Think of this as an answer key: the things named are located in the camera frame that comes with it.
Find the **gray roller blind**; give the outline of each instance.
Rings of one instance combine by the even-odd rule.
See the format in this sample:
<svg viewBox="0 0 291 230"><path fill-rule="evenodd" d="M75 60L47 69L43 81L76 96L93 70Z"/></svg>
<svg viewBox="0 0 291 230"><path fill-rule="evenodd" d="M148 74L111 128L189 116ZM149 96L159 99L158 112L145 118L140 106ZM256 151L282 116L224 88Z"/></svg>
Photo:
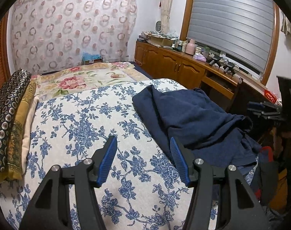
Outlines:
<svg viewBox="0 0 291 230"><path fill-rule="evenodd" d="M273 21L272 0L194 0L187 37L263 72Z"/></svg>

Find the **yellow pillow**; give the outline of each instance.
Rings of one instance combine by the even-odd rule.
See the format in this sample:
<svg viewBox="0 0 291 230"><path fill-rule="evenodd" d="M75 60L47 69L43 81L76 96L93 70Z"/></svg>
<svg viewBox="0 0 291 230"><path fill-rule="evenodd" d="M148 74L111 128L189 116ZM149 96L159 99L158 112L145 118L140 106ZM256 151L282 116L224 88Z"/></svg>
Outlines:
<svg viewBox="0 0 291 230"><path fill-rule="evenodd" d="M21 149L23 125L29 111L29 105L36 92L36 83L31 80L14 116L14 123L5 148L7 166L0 172L0 182L4 180L22 179Z"/></svg>

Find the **white wall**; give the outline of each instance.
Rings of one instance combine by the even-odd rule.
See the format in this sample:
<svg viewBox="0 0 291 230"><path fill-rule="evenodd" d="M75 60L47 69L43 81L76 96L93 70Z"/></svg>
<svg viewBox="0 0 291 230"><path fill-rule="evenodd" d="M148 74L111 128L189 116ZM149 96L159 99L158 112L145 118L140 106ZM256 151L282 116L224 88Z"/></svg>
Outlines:
<svg viewBox="0 0 291 230"><path fill-rule="evenodd" d="M160 0L137 0L137 19L133 32L128 41L129 61L133 61L135 53L135 45L141 31L155 30L157 18L159 18L159 3ZM10 9L7 23L7 55L9 60L10 72L14 72L13 56L11 52L11 18L13 9Z"/></svg>
<svg viewBox="0 0 291 230"><path fill-rule="evenodd" d="M185 7L186 0L173 0L170 12L169 33L180 36Z"/></svg>
<svg viewBox="0 0 291 230"><path fill-rule="evenodd" d="M280 25L283 22L283 13L280 10ZM291 36L279 31L278 49L275 62L266 87L281 98L276 75L291 78Z"/></svg>

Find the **small fan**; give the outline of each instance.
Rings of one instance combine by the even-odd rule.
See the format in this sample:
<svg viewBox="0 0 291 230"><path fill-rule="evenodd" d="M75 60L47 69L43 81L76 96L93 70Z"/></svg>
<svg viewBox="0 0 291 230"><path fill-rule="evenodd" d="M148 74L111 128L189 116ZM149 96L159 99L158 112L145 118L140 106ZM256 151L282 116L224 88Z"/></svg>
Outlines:
<svg viewBox="0 0 291 230"><path fill-rule="evenodd" d="M157 33L160 33L160 31L161 31L161 21L156 22L155 30L156 30Z"/></svg>

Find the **pink thermos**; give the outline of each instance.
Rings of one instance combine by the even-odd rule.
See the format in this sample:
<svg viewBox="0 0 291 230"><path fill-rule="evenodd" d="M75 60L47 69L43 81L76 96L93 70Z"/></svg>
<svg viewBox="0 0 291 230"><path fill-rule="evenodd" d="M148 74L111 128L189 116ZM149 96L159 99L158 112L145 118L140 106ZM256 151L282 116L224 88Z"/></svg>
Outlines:
<svg viewBox="0 0 291 230"><path fill-rule="evenodd" d="M195 54L195 40L190 40L186 46L185 53L194 55Z"/></svg>

